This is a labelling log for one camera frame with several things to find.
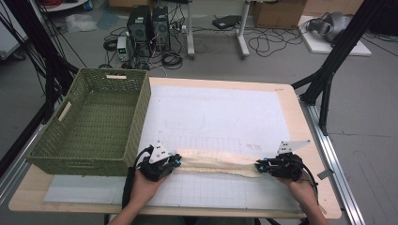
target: computer tower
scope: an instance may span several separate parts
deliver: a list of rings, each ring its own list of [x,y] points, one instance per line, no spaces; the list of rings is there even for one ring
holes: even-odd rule
[[[167,7],[155,7],[152,13],[152,22],[156,37],[157,51],[170,51],[169,11]]]
[[[149,57],[155,50],[153,24],[149,6],[133,6],[127,21],[130,40],[135,54]]]

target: cloth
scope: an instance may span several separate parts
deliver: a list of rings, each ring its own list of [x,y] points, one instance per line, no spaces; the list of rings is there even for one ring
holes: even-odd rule
[[[244,156],[223,151],[198,149],[177,149],[182,156],[181,166],[176,173],[231,173],[247,177],[260,177],[254,162],[256,157]]]

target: white paper sheet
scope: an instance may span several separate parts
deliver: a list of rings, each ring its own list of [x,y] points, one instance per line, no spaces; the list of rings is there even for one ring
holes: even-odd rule
[[[139,149],[159,141],[173,153],[177,148],[195,148],[273,158],[281,141],[289,140],[283,112],[275,93],[152,86]],[[60,186],[56,182],[64,179],[63,176],[56,177],[59,179],[54,179],[51,190]],[[124,180],[120,180],[120,183],[121,186],[117,185],[119,192]],[[50,196],[52,192],[49,191],[46,201],[92,203],[84,202],[84,198],[76,196],[77,193],[83,193],[85,187],[69,185],[68,188],[62,187],[59,190],[74,197],[58,198],[59,194]],[[107,200],[103,203],[116,199],[113,190],[107,192],[106,198],[103,197],[106,191],[100,192],[101,199]],[[266,174],[261,178],[247,178],[224,173],[172,173],[149,204],[299,209],[288,190]]]

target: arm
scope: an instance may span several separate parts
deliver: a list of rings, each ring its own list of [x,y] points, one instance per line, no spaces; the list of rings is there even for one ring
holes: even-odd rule
[[[135,172],[130,201],[127,206],[109,223],[109,225],[131,224],[141,209],[155,196],[158,187],[164,182],[147,180],[140,171]]]
[[[328,225],[328,222],[319,209],[313,187],[305,179],[305,176],[302,176],[302,178],[304,179],[299,179],[296,182],[283,178],[278,178],[278,180],[287,185],[293,197],[298,201],[301,210],[307,215],[310,224]]]

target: white table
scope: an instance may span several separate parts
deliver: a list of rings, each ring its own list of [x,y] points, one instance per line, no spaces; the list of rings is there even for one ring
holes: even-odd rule
[[[193,33],[192,33],[192,1],[188,0],[188,32],[187,32],[187,45],[188,45],[188,56],[190,59],[193,59],[195,56],[195,49],[193,47]],[[243,36],[243,32],[245,30],[246,21],[248,18],[249,8],[251,2],[267,2],[261,0],[244,0],[243,10],[242,10],[242,19],[240,23],[240,29],[237,30],[237,41],[239,43],[239,47],[242,50],[242,59],[248,57],[249,49],[247,47],[245,38]]]

